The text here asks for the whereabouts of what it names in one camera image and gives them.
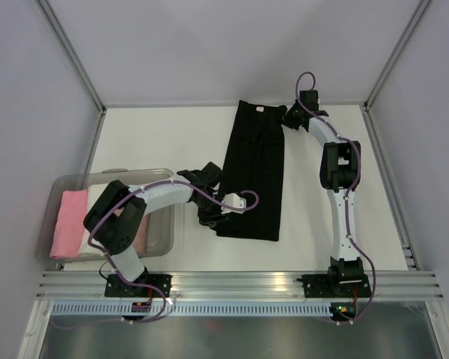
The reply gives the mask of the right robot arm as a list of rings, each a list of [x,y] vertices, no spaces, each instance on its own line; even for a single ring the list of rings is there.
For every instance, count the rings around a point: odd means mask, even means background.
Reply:
[[[319,179],[326,190],[332,211],[333,245],[330,265],[324,276],[313,282],[334,295],[344,295],[360,285],[367,276],[355,239],[355,192],[361,181],[361,145],[343,137],[320,110],[317,90],[297,90],[293,106],[282,123],[291,129],[304,129],[321,146]]]

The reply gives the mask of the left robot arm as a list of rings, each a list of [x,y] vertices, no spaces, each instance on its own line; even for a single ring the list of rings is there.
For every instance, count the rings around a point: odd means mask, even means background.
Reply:
[[[171,277],[150,274],[133,247],[141,221],[152,212],[191,202],[198,208],[199,224],[214,228],[227,218],[221,207],[224,197],[215,192],[223,176],[219,166],[210,162],[201,170],[183,170],[145,185],[127,186],[115,180],[106,186],[83,221],[89,232],[88,243],[118,270],[106,278],[105,297],[168,294]]]

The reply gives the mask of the black t-shirt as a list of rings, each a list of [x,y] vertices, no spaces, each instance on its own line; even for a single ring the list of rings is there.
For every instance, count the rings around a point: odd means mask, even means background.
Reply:
[[[215,227],[220,237],[279,240],[284,181],[284,131],[287,107],[239,101],[223,164],[221,193],[251,190],[258,205],[243,214],[231,213]]]

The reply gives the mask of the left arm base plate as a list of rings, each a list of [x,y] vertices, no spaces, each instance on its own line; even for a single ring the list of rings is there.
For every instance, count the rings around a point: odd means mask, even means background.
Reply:
[[[169,274],[148,274],[133,284],[124,282],[117,274],[107,277],[104,296],[106,298],[168,298],[172,276]]]

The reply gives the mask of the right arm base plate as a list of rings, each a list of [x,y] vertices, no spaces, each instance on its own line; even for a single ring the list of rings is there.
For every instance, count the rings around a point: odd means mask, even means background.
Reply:
[[[296,280],[302,285],[306,298],[369,298],[371,285],[365,275],[359,279],[341,280],[327,274],[304,274]]]

